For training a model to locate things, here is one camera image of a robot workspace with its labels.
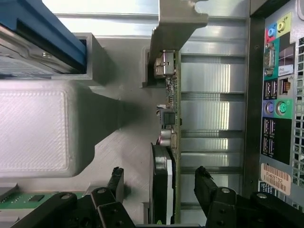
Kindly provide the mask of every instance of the capacitor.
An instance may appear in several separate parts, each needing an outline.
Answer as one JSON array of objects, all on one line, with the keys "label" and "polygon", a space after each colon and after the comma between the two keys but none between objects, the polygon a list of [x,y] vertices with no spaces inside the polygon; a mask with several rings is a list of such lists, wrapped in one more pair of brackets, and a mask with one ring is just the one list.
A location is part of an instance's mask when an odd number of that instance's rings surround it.
[{"label": "capacitor", "polygon": [[171,146],[171,139],[160,138],[160,146]]},{"label": "capacitor", "polygon": [[171,129],[161,129],[161,138],[162,139],[170,139],[172,135]]}]

